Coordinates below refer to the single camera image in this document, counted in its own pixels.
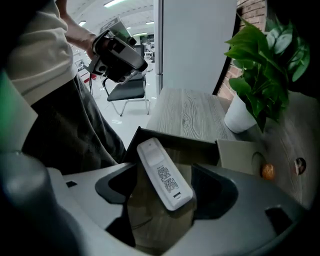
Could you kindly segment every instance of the white panel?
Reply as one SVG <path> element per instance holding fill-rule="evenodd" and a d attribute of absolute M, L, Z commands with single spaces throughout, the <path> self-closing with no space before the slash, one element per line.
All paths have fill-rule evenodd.
<path fill-rule="evenodd" d="M 236 8 L 236 0 L 164 0 L 163 87 L 213 93 Z"/>
<path fill-rule="evenodd" d="M 163 72 L 163 0 L 154 0 L 154 59 L 155 73 Z"/>
<path fill-rule="evenodd" d="M 162 79 L 163 75 L 162 74 L 156 74 L 155 75 L 155 90 L 156 90 L 156 95 L 159 96 L 160 92 L 162 90 Z"/>

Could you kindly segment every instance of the white shirt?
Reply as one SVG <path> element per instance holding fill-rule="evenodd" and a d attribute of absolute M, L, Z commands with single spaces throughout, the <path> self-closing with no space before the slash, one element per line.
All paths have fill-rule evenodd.
<path fill-rule="evenodd" d="M 30 104 L 72 80 L 77 74 L 73 52 L 54 0 L 36 12 L 9 55 L 6 72 Z"/>

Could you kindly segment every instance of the office floor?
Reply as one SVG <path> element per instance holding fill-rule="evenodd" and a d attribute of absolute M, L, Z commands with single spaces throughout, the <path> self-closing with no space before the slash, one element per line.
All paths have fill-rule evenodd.
<path fill-rule="evenodd" d="M 157 93 L 156 93 L 156 73 L 155 64 L 149 63 L 148 70 L 151 72 L 146 73 L 146 97 L 150 100 L 150 112 L 147 115 L 145 102 L 129 102 L 123 112 L 122 116 L 119 116 L 111 102 L 107 101 L 107 93 L 102 86 L 102 80 L 97 77 L 92 81 L 93 97 L 109 125 L 115 130 L 115 132 L 122 139 L 125 148 L 127 149 L 131 139 L 135 135 L 137 128 L 140 126 L 146 128 L 147 123 L 152 115 L 152 110 L 156 105 Z M 110 93 L 117 84 L 111 80 L 107 80 L 106 89 Z M 121 112 L 125 100 L 114 101 L 114 105 L 119 112 Z"/>

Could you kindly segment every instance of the remote control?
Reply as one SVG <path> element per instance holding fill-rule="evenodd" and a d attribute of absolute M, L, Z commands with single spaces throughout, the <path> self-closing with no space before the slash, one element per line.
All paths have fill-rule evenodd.
<path fill-rule="evenodd" d="M 169 211 L 175 211 L 191 200 L 193 190 L 157 138 L 140 143 L 136 150 L 152 185 Z"/>

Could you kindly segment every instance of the barcode sticker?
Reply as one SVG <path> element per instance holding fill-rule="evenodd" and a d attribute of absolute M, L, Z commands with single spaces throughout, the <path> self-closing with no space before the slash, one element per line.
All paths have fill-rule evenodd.
<path fill-rule="evenodd" d="M 158 175 L 161 179 L 161 181 L 164 184 L 164 187 L 166 188 L 166 190 L 170 193 L 172 190 L 174 189 L 178 189 L 179 186 L 176 183 L 174 178 L 170 178 L 171 174 L 168 170 L 167 167 L 161 165 L 157 168 L 158 171 Z"/>

